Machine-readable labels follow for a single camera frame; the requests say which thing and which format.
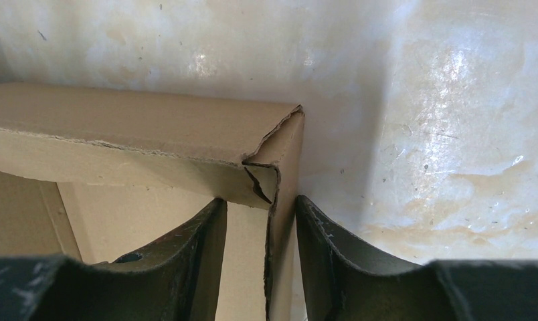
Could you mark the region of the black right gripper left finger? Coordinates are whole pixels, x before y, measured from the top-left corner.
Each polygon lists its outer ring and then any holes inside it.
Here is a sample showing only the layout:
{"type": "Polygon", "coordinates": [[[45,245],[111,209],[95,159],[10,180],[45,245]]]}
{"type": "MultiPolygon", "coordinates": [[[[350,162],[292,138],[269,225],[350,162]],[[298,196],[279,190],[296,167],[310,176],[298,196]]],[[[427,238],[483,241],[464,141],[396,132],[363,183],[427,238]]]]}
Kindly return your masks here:
{"type": "Polygon", "coordinates": [[[214,199],[112,262],[0,257],[0,320],[214,320],[227,211],[214,199]]]}

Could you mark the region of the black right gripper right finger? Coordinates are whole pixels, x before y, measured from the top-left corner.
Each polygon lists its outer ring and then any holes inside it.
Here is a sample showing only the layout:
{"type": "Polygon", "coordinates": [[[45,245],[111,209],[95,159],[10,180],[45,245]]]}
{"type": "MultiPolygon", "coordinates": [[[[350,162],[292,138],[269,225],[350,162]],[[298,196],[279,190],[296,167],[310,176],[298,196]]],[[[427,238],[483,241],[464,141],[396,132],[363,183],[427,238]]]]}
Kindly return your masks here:
{"type": "Polygon", "coordinates": [[[406,261],[295,201],[309,320],[538,320],[538,260],[406,261]]]}

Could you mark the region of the large cardboard box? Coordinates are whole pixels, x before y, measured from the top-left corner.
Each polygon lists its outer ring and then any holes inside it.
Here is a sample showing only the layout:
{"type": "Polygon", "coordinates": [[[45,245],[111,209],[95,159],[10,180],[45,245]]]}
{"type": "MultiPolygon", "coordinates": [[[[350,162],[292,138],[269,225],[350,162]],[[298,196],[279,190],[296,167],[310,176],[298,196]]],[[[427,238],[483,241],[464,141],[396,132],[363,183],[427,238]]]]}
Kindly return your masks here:
{"type": "Polygon", "coordinates": [[[289,320],[297,104],[0,84],[0,257],[94,265],[228,205],[214,320],[289,320]]]}

